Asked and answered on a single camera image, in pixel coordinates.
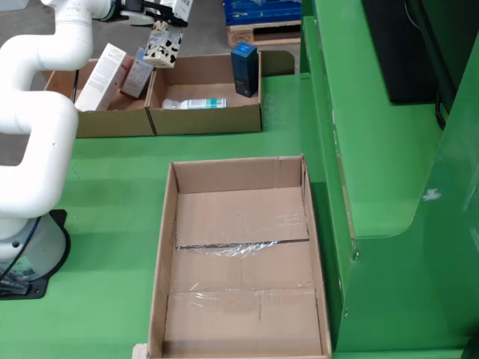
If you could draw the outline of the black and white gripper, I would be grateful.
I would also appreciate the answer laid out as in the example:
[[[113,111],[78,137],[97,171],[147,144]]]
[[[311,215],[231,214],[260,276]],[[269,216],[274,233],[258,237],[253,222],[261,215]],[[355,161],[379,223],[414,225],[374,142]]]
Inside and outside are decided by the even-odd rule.
[[[177,18],[173,13],[154,10],[163,8],[160,1],[122,1],[111,0],[111,22],[122,22],[126,25],[152,25],[163,21],[169,25],[186,28],[188,22]]]

